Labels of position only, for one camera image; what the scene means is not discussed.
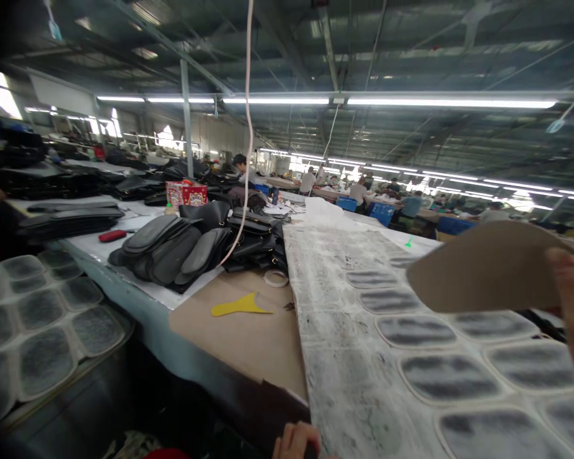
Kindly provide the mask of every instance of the dark hair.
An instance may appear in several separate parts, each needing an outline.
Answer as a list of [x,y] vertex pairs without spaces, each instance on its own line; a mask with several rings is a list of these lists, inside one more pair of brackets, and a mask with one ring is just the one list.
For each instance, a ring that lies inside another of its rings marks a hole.
[[246,163],[247,163],[247,157],[240,153],[238,153],[236,156],[234,156],[234,159],[232,159],[232,164],[246,164]]

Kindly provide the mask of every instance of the cardboard template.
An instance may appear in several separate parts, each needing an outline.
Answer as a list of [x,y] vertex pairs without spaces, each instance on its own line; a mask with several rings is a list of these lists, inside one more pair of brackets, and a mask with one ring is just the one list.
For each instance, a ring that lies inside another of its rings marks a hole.
[[550,309],[559,294],[544,252],[574,253],[548,231],[517,221],[489,222],[413,263],[406,275],[435,312]]

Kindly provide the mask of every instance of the finger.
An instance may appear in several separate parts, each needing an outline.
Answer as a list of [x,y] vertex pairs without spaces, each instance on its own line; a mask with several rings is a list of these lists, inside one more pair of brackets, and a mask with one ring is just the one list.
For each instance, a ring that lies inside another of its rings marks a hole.
[[285,424],[285,430],[283,431],[283,439],[281,440],[281,454],[285,455],[289,448],[291,447],[291,440],[293,438],[293,431],[295,425],[291,423]]
[[321,434],[310,424],[299,422],[293,433],[290,454],[293,457],[303,458],[306,446],[312,443],[317,455],[321,453]]
[[274,450],[272,452],[272,459],[279,459],[279,454],[281,454],[281,438],[277,437],[274,442]]

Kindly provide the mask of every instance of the white shirt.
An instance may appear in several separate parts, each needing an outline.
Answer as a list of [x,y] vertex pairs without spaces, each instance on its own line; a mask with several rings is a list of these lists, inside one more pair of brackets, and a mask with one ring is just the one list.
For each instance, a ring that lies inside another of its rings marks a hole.
[[482,214],[480,214],[479,217],[481,223],[487,223],[490,221],[510,220],[510,216],[506,212],[491,209],[487,209]]
[[313,189],[314,184],[314,174],[312,172],[307,172],[302,175],[302,184],[300,185],[301,193],[308,193]]
[[364,203],[364,198],[368,189],[360,184],[351,185],[351,192],[349,193],[349,198],[357,201],[357,205],[360,206]]

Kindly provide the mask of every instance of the cut leather piece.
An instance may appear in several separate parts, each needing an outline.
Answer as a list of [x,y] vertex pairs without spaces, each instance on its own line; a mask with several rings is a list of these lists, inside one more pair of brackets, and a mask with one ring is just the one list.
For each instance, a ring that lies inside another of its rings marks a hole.
[[179,214],[181,217],[190,220],[202,220],[196,226],[205,233],[214,228],[221,228],[226,225],[230,205],[222,201],[213,201],[203,206],[180,205]]
[[183,262],[197,247],[201,236],[197,228],[189,227],[183,234],[156,249],[151,254],[152,266],[149,269],[151,280],[161,286],[173,283],[180,273]]
[[40,203],[27,208],[28,212],[64,212],[66,210],[82,210],[88,208],[117,208],[116,202],[102,201],[84,204]]

